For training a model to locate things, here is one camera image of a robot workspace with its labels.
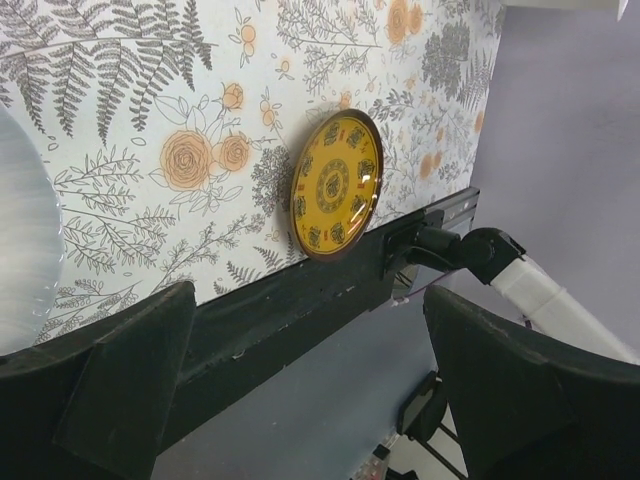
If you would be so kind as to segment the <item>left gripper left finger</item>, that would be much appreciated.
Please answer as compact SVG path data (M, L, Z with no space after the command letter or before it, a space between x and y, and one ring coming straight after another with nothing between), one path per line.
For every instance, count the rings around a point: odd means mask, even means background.
M176 283L1 358L4 479L147 479L195 315Z

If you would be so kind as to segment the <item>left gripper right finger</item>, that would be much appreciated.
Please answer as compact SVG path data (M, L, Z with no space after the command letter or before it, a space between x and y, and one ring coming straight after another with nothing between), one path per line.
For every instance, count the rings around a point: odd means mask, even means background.
M423 311L472 479L636 479L639 368L435 286Z

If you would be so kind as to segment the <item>white scalloped plate front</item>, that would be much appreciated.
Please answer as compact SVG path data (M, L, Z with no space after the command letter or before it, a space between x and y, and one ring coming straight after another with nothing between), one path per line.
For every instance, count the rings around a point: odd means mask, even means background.
M1 353L34 344L64 261L59 198L41 156L1 108Z

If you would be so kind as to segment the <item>yellow brown patterned plate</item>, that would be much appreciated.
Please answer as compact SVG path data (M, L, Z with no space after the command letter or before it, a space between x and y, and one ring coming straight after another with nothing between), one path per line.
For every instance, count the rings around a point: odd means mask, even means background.
M383 170L381 136L365 112L342 110L315 128L290 192L291 227L306 256L332 262L355 247L378 204Z

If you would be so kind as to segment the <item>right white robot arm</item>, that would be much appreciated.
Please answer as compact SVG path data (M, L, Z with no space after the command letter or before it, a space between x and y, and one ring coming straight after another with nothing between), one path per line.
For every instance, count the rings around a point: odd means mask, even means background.
M563 343L637 365L639 355L553 280L511 236L479 228L465 236L422 226L393 252L399 261L439 272L469 271L491 286L537 329Z

